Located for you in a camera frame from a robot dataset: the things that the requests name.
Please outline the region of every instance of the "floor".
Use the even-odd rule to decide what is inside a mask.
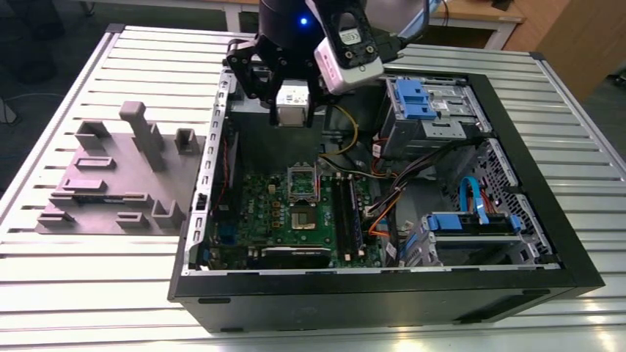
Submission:
[[[109,23],[137,26],[225,30],[224,15],[213,10],[188,10],[171,7],[139,7],[119,4],[96,4],[93,16],[85,17],[78,2],[54,1],[66,34],[45,43],[54,62],[57,75],[45,83],[25,85],[16,82],[0,66],[0,96],[14,97],[28,93],[62,95],[91,55],[101,33]],[[12,15],[0,4],[0,34],[2,26],[13,26]],[[241,17],[243,30],[252,32],[256,27],[252,14]],[[8,187],[21,163],[57,109],[60,98],[52,95],[28,96],[9,101],[10,109],[18,114],[20,122],[8,126],[0,124],[0,195]],[[607,139],[618,152],[626,156],[626,89],[611,85],[606,80],[594,95],[583,102]]]

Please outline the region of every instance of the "black cable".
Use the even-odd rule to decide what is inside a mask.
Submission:
[[[93,2],[93,3],[91,4],[91,9],[89,9],[89,11],[87,12],[85,17],[93,16],[93,8],[95,8],[95,7],[96,7],[96,3]]]
[[[339,147],[339,150],[343,149],[343,143],[341,143],[341,141],[339,141],[339,142],[336,143],[336,146]],[[349,163],[349,165],[352,166],[352,168],[353,168],[355,170],[359,170],[359,166],[356,166],[356,163],[353,162],[353,159],[349,157],[348,152],[349,152],[349,150],[347,150],[345,152],[343,152],[340,155],[341,155],[343,158],[347,160],[347,162]]]
[[[448,26],[450,23],[450,9],[448,9],[448,0],[443,0],[444,15],[443,15],[443,27]]]
[[[411,44],[422,36],[423,30],[428,26],[428,22],[430,22],[430,0],[423,0],[422,11],[423,11],[422,26],[419,26],[419,29],[415,31],[414,34],[411,34],[408,37],[404,38],[404,40],[403,40],[404,41],[404,43],[403,43],[404,48],[408,44]]]
[[[395,207],[389,210],[389,212],[385,215],[385,220],[387,220],[387,229],[389,233],[389,242],[391,245],[395,248],[395,257],[387,256],[392,260],[388,260],[387,262],[391,263],[392,267],[398,267],[400,263],[400,238],[398,236],[398,224],[396,224],[396,219],[395,219]]]

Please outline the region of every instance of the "metal slat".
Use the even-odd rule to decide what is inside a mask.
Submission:
[[[219,74],[216,73],[184,73],[121,69],[99,70],[93,74],[93,77],[97,80],[108,81],[163,82],[181,84],[216,84],[219,81]]]
[[[203,62],[176,62],[176,61],[151,61],[135,59],[108,59],[104,68],[117,68],[123,70],[148,70],[165,72],[193,72],[213,73],[221,69],[219,63]]]
[[[165,299],[163,282],[49,282],[0,286],[0,312],[54,312],[109,309],[165,309],[181,305]]]
[[[231,37],[217,35],[185,34],[172,32],[137,32],[124,31],[119,36],[123,39],[155,40],[157,42],[228,44]]]
[[[502,100],[526,100],[548,103],[563,102],[556,92],[528,92],[524,90],[496,89],[496,94]]]
[[[491,334],[450,334],[447,332],[427,334],[403,334],[402,339],[392,342],[393,350],[398,351],[531,351],[536,349],[536,344],[551,338],[562,341],[559,347],[567,351],[579,349],[580,351],[616,351],[618,346],[626,344],[626,328],[608,326],[598,329],[584,329],[570,327],[563,329],[530,329],[524,331],[496,331]],[[345,352],[379,352],[389,349],[389,336],[376,334],[359,334],[345,337],[308,337],[305,339],[307,348],[316,351],[345,351]],[[265,338],[263,340],[200,340],[189,342],[139,342],[128,345],[116,345],[116,352],[153,352],[155,346],[180,345],[185,352],[212,351],[272,351],[291,352],[300,346],[299,339]],[[108,348],[103,345],[81,346],[87,352],[101,352]],[[66,348],[45,347],[48,352],[65,352]]]
[[[550,114],[550,113],[536,113],[526,111],[508,111],[508,117],[514,122],[532,122],[540,124],[555,124],[555,125],[575,125],[579,126],[580,123],[578,119],[571,114]]]
[[[113,92],[155,95],[184,95],[188,97],[199,96],[204,98],[213,97],[212,92],[217,89],[216,84],[180,84],[180,83],[156,83],[156,82],[125,82],[95,81],[89,84],[89,92]]]
[[[507,62],[484,62],[484,61],[475,61],[475,60],[456,60],[456,59],[446,59],[446,58],[430,58],[424,56],[406,56],[393,61],[392,65],[414,65],[419,63],[419,66],[427,67],[458,67],[462,69],[479,69],[486,71],[506,71],[518,72],[518,73],[540,73],[539,68],[535,64],[511,64]]]
[[[600,152],[566,150],[530,150],[538,164],[610,165],[610,160]]]
[[[614,213],[567,213],[567,219],[575,231],[624,231],[626,216]]]
[[[144,117],[148,121],[153,122],[209,122],[212,116],[211,111],[212,109],[180,110],[147,107]],[[77,117],[81,119],[119,120],[119,107],[95,105],[74,106],[68,115],[72,118]]]
[[[532,81],[498,79],[488,80],[494,89],[528,90],[531,92],[556,92],[547,79],[535,79]]]
[[[179,51],[187,53],[224,53],[225,44],[203,44],[203,43],[176,43],[176,42],[159,42],[155,40],[133,40],[119,39],[115,43],[116,48],[141,49],[149,50],[155,53],[167,51]]]
[[[164,256],[8,257],[0,261],[0,282],[168,280],[172,265],[172,254]]]
[[[626,213],[626,197],[558,196],[556,200],[566,212]]]
[[[180,95],[156,95],[137,93],[104,93],[88,92],[84,94],[82,104],[121,106],[124,101],[140,101],[145,106],[156,108],[180,108],[180,109],[211,109],[213,99],[211,96],[180,96]]]
[[[402,53],[408,58],[407,61],[416,61],[420,57],[456,59],[459,61],[480,61],[480,62],[498,62],[511,64],[535,65],[532,58],[527,55],[503,55],[502,51],[495,53],[467,52],[454,50],[442,50],[440,48],[415,48],[407,47]]]
[[[155,51],[115,48],[108,55],[112,59],[136,59],[152,61],[175,61],[175,62],[221,62],[224,54],[209,53],[185,53],[180,55],[176,51]]]
[[[619,180],[611,166],[578,166],[540,164],[539,170],[548,180]]]
[[[580,126],[552,126],[515,123],[515,128],[523,136],[554,136],[588,138],[588,132]]]

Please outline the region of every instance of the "white label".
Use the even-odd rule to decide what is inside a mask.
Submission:
[[[383,151],[383,148],[380,147],[379,144],[373,144],[371,146],[371,154],[373,155],[375,158],[380,158],[380,152]]]
[[[414,226],[415,224],[412,224],[408,220],[404,221],[404,225],[402,225],[402,231],[411,231]]]
[[[510,21],[510,22],[519,22],[522,21],[520,18],[515,18],[515,17],[500,17],[498,18],[500,21]]]
[[[393,245],[391,244],[391,242],[387,242],[387,247],[384,248],[384,250],[387,250],[387,253],[395,259],[395,254],[398,253],[398,251],[396,251]]]
[[[341,37],[343,44],[345,45],[360,43],[360,34],[356,28],[339,32],[339,36]]]
[[[448,109],[448,104],[446,104],[444,101],[442,101],[442,102],[432,102],[431,105],[432,105],[432,109],[443,109],[443,110],[447,110],[447,109]]]

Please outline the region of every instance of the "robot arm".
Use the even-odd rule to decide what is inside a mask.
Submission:
[[[423,22],[436,1],[423,2]],[[383,63],[400,56],[408,41],[379,32],[369,26],[363,0],[260,1],[256,37],[231,41],[225,60],[248,98],[269,108],[271,125],[277,124],[276,95],[284,79],[307,82],[309,127],[317,106],[336,103],[337,95],[383,74]],[[267,71],[252,65],[253,55]]]

